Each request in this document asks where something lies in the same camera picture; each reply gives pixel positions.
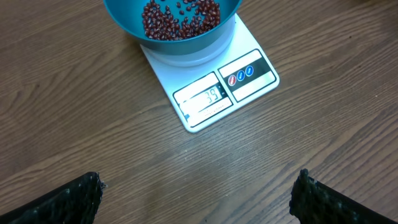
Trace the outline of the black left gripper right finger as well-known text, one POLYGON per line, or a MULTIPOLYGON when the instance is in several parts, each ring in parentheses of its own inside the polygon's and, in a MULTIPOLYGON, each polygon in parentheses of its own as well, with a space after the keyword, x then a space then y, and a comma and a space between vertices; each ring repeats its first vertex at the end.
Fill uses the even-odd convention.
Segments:
POLYGON ((289 213, 301 224, 397 224, 311 178, 307 169, 293 184, 289 213))

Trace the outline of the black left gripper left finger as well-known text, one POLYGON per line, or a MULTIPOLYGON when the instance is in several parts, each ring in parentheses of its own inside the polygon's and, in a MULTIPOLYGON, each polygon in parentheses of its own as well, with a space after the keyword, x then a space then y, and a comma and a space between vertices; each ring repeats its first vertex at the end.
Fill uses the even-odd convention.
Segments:
POLYGON ((104 182, 97 172, 84 175, 1 215, 5 224, 93 224, 104 182))

